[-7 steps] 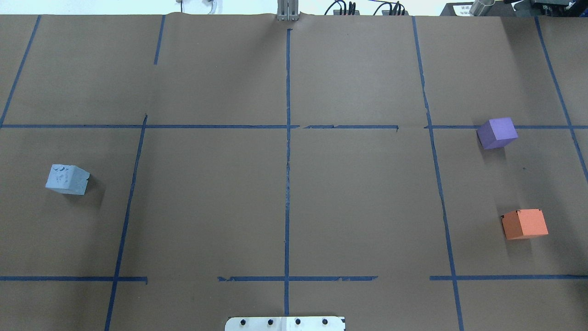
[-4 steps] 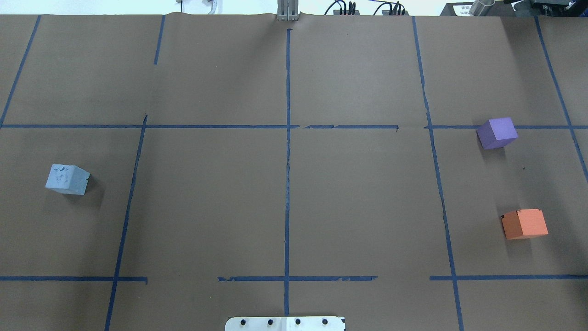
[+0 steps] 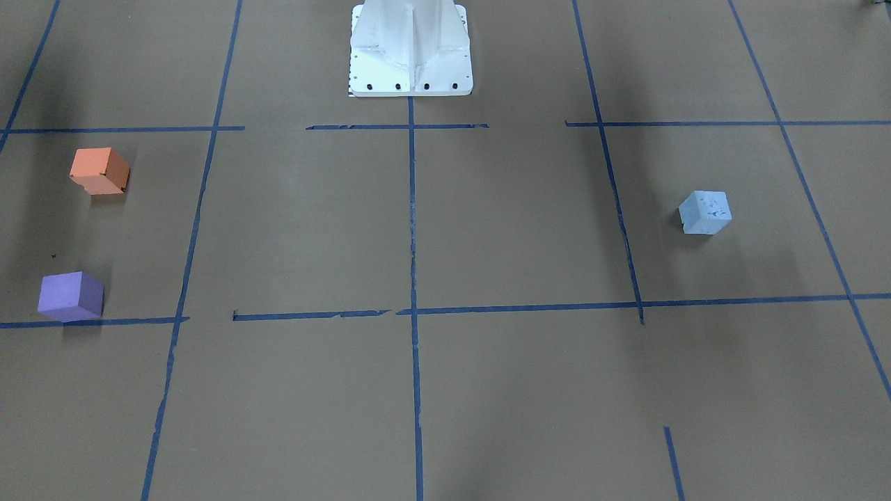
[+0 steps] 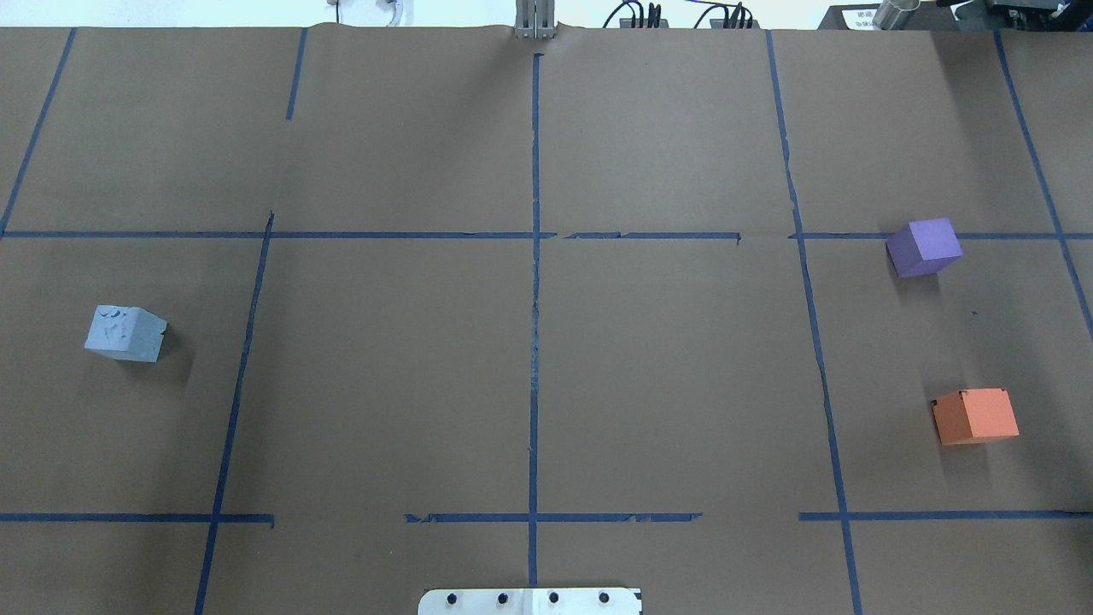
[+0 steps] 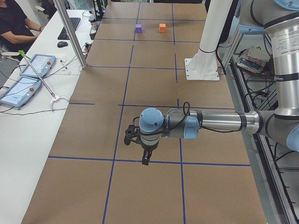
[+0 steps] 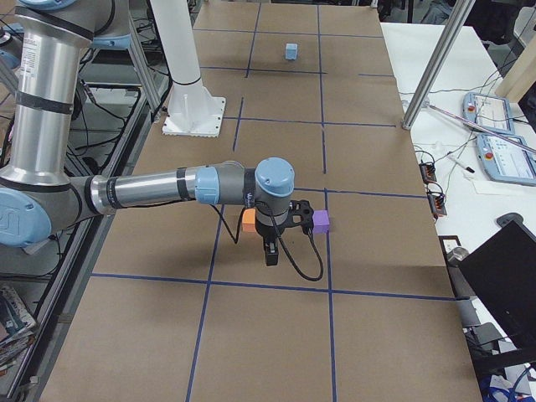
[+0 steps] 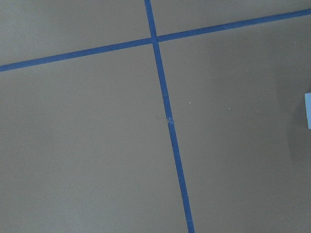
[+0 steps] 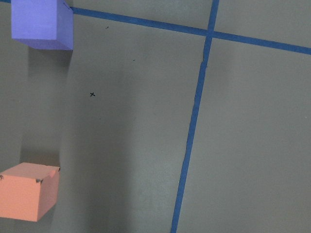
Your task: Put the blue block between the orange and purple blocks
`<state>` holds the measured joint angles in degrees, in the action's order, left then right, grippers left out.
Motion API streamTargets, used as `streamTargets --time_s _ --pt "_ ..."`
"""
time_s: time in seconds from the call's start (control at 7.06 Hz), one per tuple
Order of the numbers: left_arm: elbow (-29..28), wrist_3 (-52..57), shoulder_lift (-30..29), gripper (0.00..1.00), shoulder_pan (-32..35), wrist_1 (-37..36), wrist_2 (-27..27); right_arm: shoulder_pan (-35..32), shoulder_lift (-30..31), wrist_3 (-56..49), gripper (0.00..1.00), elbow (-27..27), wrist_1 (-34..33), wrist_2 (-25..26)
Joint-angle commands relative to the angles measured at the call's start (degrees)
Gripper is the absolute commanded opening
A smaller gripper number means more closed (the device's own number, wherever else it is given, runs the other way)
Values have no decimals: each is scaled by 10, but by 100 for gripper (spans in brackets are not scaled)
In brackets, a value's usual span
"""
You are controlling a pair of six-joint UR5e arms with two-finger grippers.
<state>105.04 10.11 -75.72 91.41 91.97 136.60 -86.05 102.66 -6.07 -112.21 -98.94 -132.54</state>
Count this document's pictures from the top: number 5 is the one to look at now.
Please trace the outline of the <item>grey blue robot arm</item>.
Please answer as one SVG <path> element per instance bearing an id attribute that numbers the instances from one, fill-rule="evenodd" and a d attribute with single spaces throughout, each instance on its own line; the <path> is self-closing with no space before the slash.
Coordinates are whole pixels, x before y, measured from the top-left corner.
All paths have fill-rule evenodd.
<path id="1" fill-rule="evenodd" d="M 299 149 L 299 3 L 296 0 L 246 0 L 239 25 L 262 28 L 271 36 L 278 107 L 273 111 L 201 112 L 156 108 L 142 111 L 137 141 L 148 165 L 160 138 L 194 139 L 199 129 L 217 132 L 246 130 Z"/>

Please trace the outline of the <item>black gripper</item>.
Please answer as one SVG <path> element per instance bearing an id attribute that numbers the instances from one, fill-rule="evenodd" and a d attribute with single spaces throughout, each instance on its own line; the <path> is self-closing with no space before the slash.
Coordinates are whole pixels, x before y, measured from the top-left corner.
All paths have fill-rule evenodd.
<path id="1" fill-rule="evenodd" d="M 152 155 L 152 151 L 158 147 L 158 142 L 153 145 L 148 145 L 141 141 L 141 146 L 144 149 L 143 156 L 142 156 L 142 164 L 148 165 Z"/>

